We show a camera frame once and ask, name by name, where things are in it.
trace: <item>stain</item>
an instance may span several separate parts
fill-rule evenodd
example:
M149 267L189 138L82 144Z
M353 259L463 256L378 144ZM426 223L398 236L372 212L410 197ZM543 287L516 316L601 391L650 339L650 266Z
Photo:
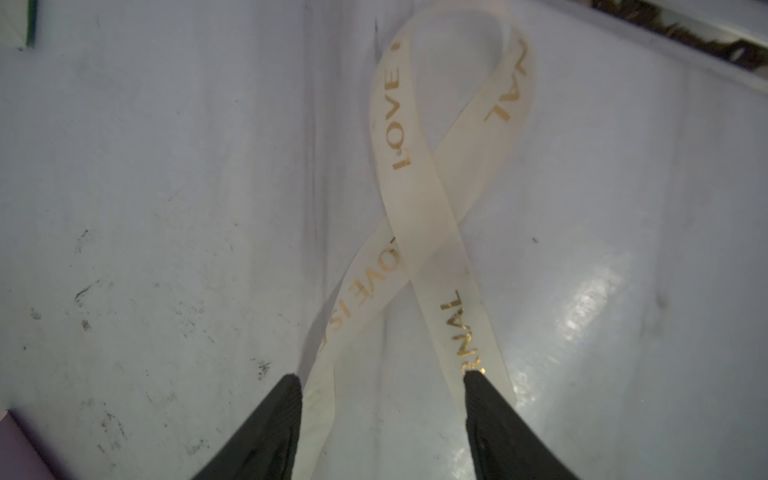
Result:
M83 295L85 295L93 285L101 282L101 279L96 280L91 285L86 286L83 290L80 290L75 296L74 296L74 302L77 303L78 306L83 306Z
M669 308L670 301L667 298L667 295L664 293L657 293L656 294L656 306L659 307L659 310L665 311L667 308Z
M270 372L271 362L259 362L259 380L264 380Z
M88 230L83 232L74 244L75 253L83 253L83 247L95 240L94 234Z
M203 447L210 448L210 446L208 446L208 441L201 439L197 444L192 445L191 447L187 447L187 455L192 456L196 454Z
M669 298L664 293L657 293L654 303L647 304L640 324L640 338L660 339L664 335L664 324L669 310Z

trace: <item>green edge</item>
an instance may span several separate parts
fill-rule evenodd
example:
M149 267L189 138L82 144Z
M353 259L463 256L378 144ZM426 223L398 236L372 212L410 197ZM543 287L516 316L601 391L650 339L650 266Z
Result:
M29 0L27 4L27 46L35 44L35 26L38 18L38 0Z

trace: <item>white surface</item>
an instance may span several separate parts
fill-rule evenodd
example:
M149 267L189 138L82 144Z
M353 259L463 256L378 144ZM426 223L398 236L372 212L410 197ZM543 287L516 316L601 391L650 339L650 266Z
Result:
M0 0L0 47L27 45L28 0Z
M519 412L582 478L760 478L768 98L511 6L535 112L462 232ZM411 10L48 2L0 50L0 408L72 478L188 478L298 368L383 215L367 81ZM431 141L463 81L417 91ZM410 289L343 365L316 478L473 478Z

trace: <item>scuff mark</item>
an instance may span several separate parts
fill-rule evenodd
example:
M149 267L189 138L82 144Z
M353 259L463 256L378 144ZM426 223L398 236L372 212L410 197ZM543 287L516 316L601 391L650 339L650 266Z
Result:
M173 200L179 194L179 192L181 192L182 188L184 187L179 187L179 189L176 190L176 192L168 198L168 201L170 202L171 200Z
M373 19L373 57L376 59L376 64L379 64L379 60L382 59L382 47L379 44L379 20Z
M89 291L93 285L99 282L101 282L101 279L96 280L91 285L88 285L83 290L80 290L78 294L74 296L74 302L77 303L78 306L83 306L83 301L82 301L83 295L85 295L86 292Z

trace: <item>ribbon loop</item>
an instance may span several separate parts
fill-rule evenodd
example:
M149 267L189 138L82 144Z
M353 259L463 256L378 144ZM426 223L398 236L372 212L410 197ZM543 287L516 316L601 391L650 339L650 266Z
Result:
M502 58L434 154L416 108L412 34L449 12L484 12L507 25ZM312 475L334 416L333 362L359 331L410 281L456 405L462 377L486 374L512 405L515 393L458 230L519 139L531 108L533 56L500 5L444 2L417 13L382 53L372 80L369 126L387 218L353 259L304 390L293 478Z

